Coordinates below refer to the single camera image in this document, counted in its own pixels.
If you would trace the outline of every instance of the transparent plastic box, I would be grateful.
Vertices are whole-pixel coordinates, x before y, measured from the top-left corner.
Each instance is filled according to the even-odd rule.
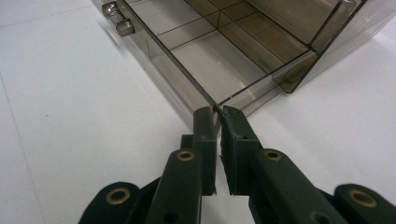
[[[109,2],[94,1],[191,111],[230,105],[246,115],[341,60],[396,12],[394,0]]]

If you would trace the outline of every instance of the screw hole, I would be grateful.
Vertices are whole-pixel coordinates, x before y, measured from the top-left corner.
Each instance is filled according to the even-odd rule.
[[[117,188],[111,190],[107,196],[106,201],[109,204],[116,205],[125,203],[131,197],[131,192],[126,188]]]
[[[177,154],[177,158],[180,161],[190,161],[194,158],[194,154],[192,154],[192,152],[189,151],[182,151]]]
[[[319,212],[313,212],[311,218],[316,223],[319,223],[319,224],[330,224],[329,218],[326,215],[319,213]]]
[[[163,218],[163,221],[168,224],[177,223],[178,222],[178,214],[176,213],[168,213]]]
[[[280,159],[282,158],[279,153],[274,151],[265,151],[264,156],[271,161],[280,161]]]
[[[377,202],[376,200],[373,198],[373,196],[371,196],[368,193],[365,193],[363,191],[360,191],[358,189],[353,189],[349,192],[349,197],[355,202],[358,203],[362,206],[365,207],[376,207]]]

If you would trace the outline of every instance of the white surface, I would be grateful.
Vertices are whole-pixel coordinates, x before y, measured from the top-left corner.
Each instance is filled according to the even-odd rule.
[[[161,175],[189,124],[113,45],[95,7],[10,2],[0,3],[0,223],[77,223],[102,187]],[[396,203],[395,28],[249,118],[319,188],[355,182]],[[202,223],[253,223],[221,164],[217,187]]]

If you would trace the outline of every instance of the metal handle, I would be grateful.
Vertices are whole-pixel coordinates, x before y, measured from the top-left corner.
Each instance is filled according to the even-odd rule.
[[[106,18],[111,20],[116,26],[117,33],[120,36],[132,35],[135,33],[134,25],[130,19],[127,19],[120,11],[116,2],[110,2],[102,5],[102,12]]]

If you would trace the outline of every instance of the white table surface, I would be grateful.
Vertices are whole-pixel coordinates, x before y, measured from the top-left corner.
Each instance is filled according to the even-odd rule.
[[[77,223],[104,186],[160,176],[191,122],[117,48],[89,0],[0,3],[0,223]],[[292,95],[249,117],[265,147],[291,157],[320,189],[344,183],[396,203],[396,20]],[[218,195],[202,223],[253,223]]]

